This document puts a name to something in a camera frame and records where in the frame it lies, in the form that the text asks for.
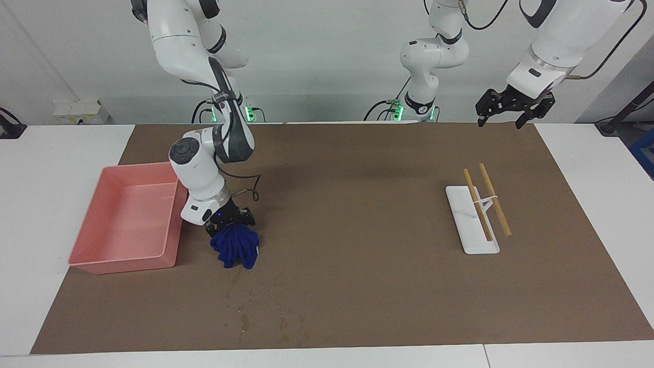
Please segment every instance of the wall outlet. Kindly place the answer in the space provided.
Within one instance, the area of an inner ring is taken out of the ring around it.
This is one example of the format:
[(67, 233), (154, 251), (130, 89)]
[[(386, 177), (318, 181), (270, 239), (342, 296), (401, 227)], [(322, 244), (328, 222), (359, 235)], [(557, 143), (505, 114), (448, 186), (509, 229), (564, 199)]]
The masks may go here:
[(252, 101), (247, 96), (244, 98), (243, 105), (245, 106), (245, 118), (247, 122), (256, 122), (256, 113), (252, 110), (254, 106), (252, 106)]
[(106, 124), (111, 118), (97, 100), (58, 103), (54, 117), (62, 124)]

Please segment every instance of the white stand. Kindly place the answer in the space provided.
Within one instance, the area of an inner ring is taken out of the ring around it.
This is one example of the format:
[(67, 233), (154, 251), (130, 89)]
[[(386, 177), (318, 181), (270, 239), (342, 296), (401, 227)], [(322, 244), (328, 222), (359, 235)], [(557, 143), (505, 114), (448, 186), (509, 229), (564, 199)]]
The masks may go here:
[[(477, 187), (475, 187), (475, 192), (479, 198)], [(492, 199), (497, 196), (490, 196), (478, 201), (483, 208), (483, 220), (486, 221), (492, 236), (492, 241), (489, 242), (486, 240), (481, 222), (479, 222), (475, 202), (472, 201), (468, 187), (465, 185), (446, 187), (445, 193), (450, 202), (450, 208), (452, 209), (452, 215), (454, 215), (459, 238), (461, 238), (463, 251), (466, 254), (499, 253), (500, 246), (497, 244), (495, 233), (492, 230), (491, 222), (487, 215), (488, 209), (492, 206)]]

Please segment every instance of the wooden chopstick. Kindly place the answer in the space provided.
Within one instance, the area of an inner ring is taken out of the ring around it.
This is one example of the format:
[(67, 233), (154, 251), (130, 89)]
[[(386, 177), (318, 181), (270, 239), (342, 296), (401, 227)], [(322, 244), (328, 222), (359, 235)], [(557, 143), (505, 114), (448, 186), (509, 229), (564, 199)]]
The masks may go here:
[(484, 235), (486, 235), (486, 240), (491, 242), (492, 241), (491, 230), (489, 229), (488, 224), (486, 223), (484, 210), (481, 207), (481, 204), (478, 202), (479, 196), (477, 196), (477, 193), (475, 192), (475, 187), (472, 185), (472, 178), (470, 177), (470, 172), (468, 171), (468, 169), (463, 169), (463, 176), (466, 177), (468, 190), (470, 191), (470, 196), (472, 197), (472, 200), (475, 204), (475, 210), (477, 210), (477, 217), (479, 218), (479, 222), (481, 222), (481, 228), (484, 229)]
[(486, 171), (486, 166), (484, 164), (479, 164), (479, 169), (481, 170), (481, 175), (484, 177), (484, 182), (486, 183), (486, 189), (488, 189), (488, 192), (490, 193), (491, 196), (495, 196), (492, 199), (493, 206), (495, 206), (495, 212), (497, 213), (497, 217), (500, 219), (500, 224), (502, 226), (502, 230), (504, 230), (504, 235), (505, 236), (511, 236), (511, 228), (509, 227), (508, 221), (506, 221), (506, 216), (504, 215), (504, 211), (502, 210), (502, 205), (500, 205), (500, 200), (496, 197), (497, 194), (495, 194), (495, 189), (492, 187), (491, 179), (489, 178), (489, 173)]

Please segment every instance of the white wall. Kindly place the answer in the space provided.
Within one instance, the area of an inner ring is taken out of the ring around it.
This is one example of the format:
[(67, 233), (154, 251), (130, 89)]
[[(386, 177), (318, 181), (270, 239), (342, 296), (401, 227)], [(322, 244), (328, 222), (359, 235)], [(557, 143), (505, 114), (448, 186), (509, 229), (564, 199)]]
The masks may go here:
[[(620, 74), (584, 111), (578, 121), (594, 122), (618, 114), (649, 83), (654, 81), (652, 62), (654, 62), (654, 37), (649, 39)], [(654, 120), (654, 103), (634, 112), (625, 119), (625, 121), (652, 120)]]
[[(1, 2), (75, 94), (99, 98), (117, 123), (186, 122), (196, 102), (207, 97), (202, 88), (161, 70), (128, 0)], [(471, 2), (470, 17), (484, 24), (500, 4)], [(402, 43), (434, 35), (420, 1), (221, 0), (220, 6), (221, 22), (250, 48), (250, 64), (235, 71), (239, 85), (276, 121), (361, 119), (374, 102), (394, 97), (406, 80), (399, 61)], [(630, 9), (577, 72), (593, 70), (639, 11)], [(65, 96), (2, 20), (0, 103), (28, 124), (53, 123), (52, 101)], [(653, 21), (650, 12), (596, 77), (559, 86), (546, 121), (577, 120), (652, 36)], [(475, 102), (486, 89), (506, 86), (506, 75), (535, 30), (511, 0), (491, 28), (464, 28), (464, 33), (471, 44), (468, 62), (438, 71), (441, 121), (475, 121)], [(495, 121), (514, 118), (502, 115)]]

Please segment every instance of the blue object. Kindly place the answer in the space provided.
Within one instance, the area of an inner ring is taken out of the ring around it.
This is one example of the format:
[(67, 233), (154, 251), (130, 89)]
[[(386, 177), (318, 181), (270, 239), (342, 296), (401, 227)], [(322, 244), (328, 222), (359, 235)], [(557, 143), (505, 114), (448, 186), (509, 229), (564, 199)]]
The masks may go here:
[(636, 158), (640, 166), (645, 169), (649, 176), (654, 177), (654, 129), (650, 129), (643, 138), (629, 147), (632, 155)]
[(211, 247), (218, 252), (218, 259), (225, 268), (234, 267), (238, 260), (247, 269), (254, 267), (259, 254), (259, 236), (247, 225), (234, 223), (225, 226), (211, 238)]

